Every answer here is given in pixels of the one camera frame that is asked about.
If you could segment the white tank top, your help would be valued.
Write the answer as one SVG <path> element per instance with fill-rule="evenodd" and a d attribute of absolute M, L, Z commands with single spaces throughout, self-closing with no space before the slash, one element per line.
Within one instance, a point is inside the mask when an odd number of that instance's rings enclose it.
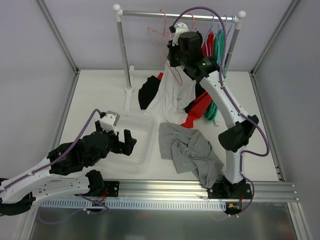
<path fill-rule="evenodd" d="M 164 66 L 157 94 L 144 114 L 155 118 L 158 124 L 181 125 L 186 122 L 188 116 L 185 108 L 196 99 L 196 82 L 181 68 L 179 72 L 183 83 L 179 86 L 166 63 Z"/>

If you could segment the grey tank top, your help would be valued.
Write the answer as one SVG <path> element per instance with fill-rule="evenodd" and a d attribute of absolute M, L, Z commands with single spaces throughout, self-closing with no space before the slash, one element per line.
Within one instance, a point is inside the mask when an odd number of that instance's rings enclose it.
<path fill-rule="evenodd" d="M 224 163 L 199 130 L 161 123 L 158 143 L 161 158 L 172 160 L 178 174 L 192 172 L 207 189 L 223 179 Z"/>

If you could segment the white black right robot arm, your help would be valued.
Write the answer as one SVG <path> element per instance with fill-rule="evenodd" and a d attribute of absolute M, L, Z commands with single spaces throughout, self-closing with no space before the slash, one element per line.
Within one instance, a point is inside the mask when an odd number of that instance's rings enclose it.
<path fill-rule="evenodd" d="M 182 66 L 186 74 L 209 94 L 222 114 L 227 129 L 218 135 L 218 140 L 225 149 L 226 169 L 221 182 L 215 183 L 211 191 L 218 196 L 235 199 L 251 192 L 241 175 L 241 156 L 259 119 L 256 115 L 242 112 L 240 104 L 232 99 L 217 61 L 213 56 L 203 55 L 202 41 L 199 32 L 176 32 L 168 42 L 167 59 L 171 67 Z"/>

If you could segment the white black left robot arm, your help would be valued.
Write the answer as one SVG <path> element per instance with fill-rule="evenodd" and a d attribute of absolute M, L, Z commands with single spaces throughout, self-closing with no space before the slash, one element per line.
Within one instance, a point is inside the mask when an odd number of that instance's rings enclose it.
<path fill-rule="evenodd" d="M 1 216 L 20 215 L 44 201 L 66 195 L 105 196 L 108 190 L 100 171 L 90 170 L 75 178 L 70 175 L 93 167 L 109 153 L 130 156 L 136 143 L 128 129 L 121 142 L 117 131 L 98 127 L 89 135 L 59 145 L 31 169 L 0 180 Z"/>

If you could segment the black tank top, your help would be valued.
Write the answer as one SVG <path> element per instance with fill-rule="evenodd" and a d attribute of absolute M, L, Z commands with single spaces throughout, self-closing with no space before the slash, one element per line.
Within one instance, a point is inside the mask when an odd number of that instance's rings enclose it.
<path fill-rule="evenodd" d="M 142 85 L 138 91 L 138 103 L 141 110 L 146 110 L 152 100 L 155 98 L 161 78 L 154 75 L 147 78 L 147 81 Z"/>

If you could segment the red tank top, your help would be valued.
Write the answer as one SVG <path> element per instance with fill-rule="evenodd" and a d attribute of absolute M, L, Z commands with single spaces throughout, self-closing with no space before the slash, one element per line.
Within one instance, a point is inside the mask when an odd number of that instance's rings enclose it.
<path fill-rule="evenodd" d="M 195 100 L 193 100 L 184 110 L 187 118 L 181 125 L 186 128 L 192 128 L 194 121 L 200 119 L 213 102 L 212 98 L 206 90 L 200 85 L 200 80 L 208 73 L 209 70 L 217 70 L 217 64 L 208 66 L 206 60 L 213 61 L 214 58 L 214 39 L 215 34 L 211 32 L 203 45 L 202 35 L 197 31 L 189 31 L 183 33 L 179 37 L 181 41 L 187 42 L 187 52 L 183 62 L 186 64 L 183 71 L 196 82 L 195 84 Z"/>

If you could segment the white plastic perforated basket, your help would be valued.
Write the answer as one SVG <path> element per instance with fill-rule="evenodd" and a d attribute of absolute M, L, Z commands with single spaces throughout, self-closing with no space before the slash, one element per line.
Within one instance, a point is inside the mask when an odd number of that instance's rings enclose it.
<path fill-rule="evenodd" d="M 154 117 L 138 112 L 120 111 L 116 125 L 119 132 L 129 130 L 137 140 L 132 154 L 109 153 L 94 168 L 104 174 L 139 174 L 145 170 L 150 161 L 152 147 L 156 138 L 157 121 Z"/>

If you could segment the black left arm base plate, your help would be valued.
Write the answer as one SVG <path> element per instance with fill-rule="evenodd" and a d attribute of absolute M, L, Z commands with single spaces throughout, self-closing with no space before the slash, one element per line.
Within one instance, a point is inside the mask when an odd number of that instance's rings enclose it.
<path fill-rule="evenodd" d="M 86 197 L 118 197 L 120 182 L 119 181 L 104 181 L 102 184 L 89 185 L 89 191 L 87 193 L 82 193 Z"/>

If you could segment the aluminium mounting rail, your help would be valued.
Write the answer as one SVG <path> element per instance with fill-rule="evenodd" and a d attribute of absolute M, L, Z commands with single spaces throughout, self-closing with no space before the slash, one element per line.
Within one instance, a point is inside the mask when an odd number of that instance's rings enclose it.
<path fill-rule="evenodd" d="M 255 181 L 253 199 L 258 202 L 298 202 L 299 192 L 294 183 Z M 201 186 L 198 181 L 178 180 L 125 180 L 120 179 L 113 196 L 129 200 L 229 200 L 226 194 L 217 195 Z"/>

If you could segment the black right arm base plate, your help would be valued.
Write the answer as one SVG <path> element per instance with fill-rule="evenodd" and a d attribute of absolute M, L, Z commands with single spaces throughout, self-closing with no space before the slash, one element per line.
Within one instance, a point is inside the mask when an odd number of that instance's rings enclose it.
<path fill-rule="evenodd" d="M 249 183 L 228 184 L 216 182 L 207 189 L 209 199 L 240 199 L 248 200 L 252 197 L 252 190 Z"/>

